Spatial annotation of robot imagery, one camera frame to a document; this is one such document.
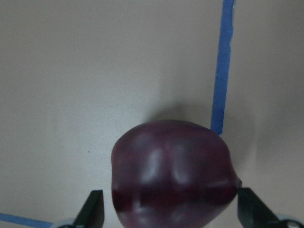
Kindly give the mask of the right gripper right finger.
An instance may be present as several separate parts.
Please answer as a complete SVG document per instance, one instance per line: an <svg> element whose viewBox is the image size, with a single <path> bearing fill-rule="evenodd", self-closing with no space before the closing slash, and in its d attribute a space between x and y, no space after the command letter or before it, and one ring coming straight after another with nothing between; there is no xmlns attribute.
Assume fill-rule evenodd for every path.
<svg viewBox="0 0 304 228"><path fill-rule="evenodd" d="M250 189L237 192L237 217L244 228L278 228L279 218Z"/></svg>

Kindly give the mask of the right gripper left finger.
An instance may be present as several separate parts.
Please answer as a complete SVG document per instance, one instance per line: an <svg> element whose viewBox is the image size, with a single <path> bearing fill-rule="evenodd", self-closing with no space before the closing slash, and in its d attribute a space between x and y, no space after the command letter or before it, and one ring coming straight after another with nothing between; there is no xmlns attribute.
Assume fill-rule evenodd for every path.
<svg viewBox="0 0 304 228"><path fill-rule="evenodd" d="M103 226L105 219L102 190L93 190L82 206L73 226Z"/></svg>

